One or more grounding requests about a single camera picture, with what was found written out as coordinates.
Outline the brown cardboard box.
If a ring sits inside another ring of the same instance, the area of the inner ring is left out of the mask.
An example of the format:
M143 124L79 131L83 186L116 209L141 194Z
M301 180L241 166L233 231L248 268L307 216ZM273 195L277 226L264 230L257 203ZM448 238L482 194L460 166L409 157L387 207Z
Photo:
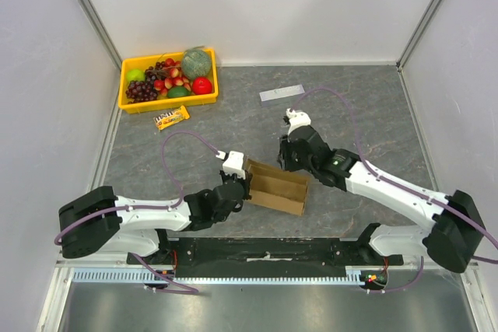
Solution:
M246 170L252 175L248 200L254 205L302 216L309 178L247 159Z

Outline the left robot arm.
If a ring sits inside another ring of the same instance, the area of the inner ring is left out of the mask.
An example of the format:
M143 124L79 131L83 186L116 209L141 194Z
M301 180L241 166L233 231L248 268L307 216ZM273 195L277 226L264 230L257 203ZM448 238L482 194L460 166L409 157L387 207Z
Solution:
M65 259L122 252L164 264L171 253L167 231L209 229L239 212L250 198L248 171L220 176L219 186L188 194L181 201L135 200L117 196L111 186L98 187L59 209L60 233L54 243Z

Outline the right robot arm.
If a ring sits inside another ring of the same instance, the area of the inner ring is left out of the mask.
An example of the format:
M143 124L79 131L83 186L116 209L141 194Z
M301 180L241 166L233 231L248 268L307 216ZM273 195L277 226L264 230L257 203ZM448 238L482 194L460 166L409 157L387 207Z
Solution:
M462 273L483 238L483 221L472 197L427 190L365 163L356 153L331 149L310 125L279 139L279 165L304 170L326 187L376 201L412 221L411 226L373 225L356 245L364 264L391 255L426 256L446 270Z

